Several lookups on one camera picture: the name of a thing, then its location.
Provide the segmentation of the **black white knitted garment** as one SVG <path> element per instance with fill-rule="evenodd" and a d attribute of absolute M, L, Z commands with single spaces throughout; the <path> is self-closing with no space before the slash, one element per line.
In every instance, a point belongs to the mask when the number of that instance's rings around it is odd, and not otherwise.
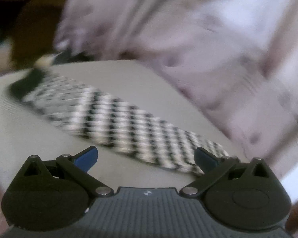
<path fill-rule="evenodd" d="M 195 149 L 202 147 L 217 157 L 227 154 L 221 145 L 199 134 L 51 71 L 32 69 L 9 91 L 63 131 L 164 169 L 198 175 Z"/>

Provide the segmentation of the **beige textured seat cushion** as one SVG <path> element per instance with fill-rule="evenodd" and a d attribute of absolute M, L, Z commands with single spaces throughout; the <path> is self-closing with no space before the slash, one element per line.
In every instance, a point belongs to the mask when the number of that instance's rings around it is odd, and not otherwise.
<path fill-rule="evenodd" d="M 216 156 L 223 148 L 184 131 L 120 98 L 53 72 L 34 69 L 14 82 L 0 80 L 0 130 L 11 128 L 16 108 L 30 108 L 65 133 L 158 167 L 199 174 L 193 151 L 202 147 Z M 11 223 L 3 237 L 251 237 L 216 221 L 198 199 L 174 188 L 120 187 L 100 197 L 88 175 L 98 151 L 90 147 L 71 160 L 43 161 L 43 145 L 26 140 L 18 153 L 0 138 L 0 156 L 10 160 L 9 188 L 2 210 Z"/>

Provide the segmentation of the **floral pink curtain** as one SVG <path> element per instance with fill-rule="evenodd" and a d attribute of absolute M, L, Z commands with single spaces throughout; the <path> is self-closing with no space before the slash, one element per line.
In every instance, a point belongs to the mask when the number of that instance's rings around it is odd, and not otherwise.
<path fill-rule="evenodd" d="M 298 0 L 67 0 L 54 47 L 141 61 L 278 177 L 298 162 Z"/>

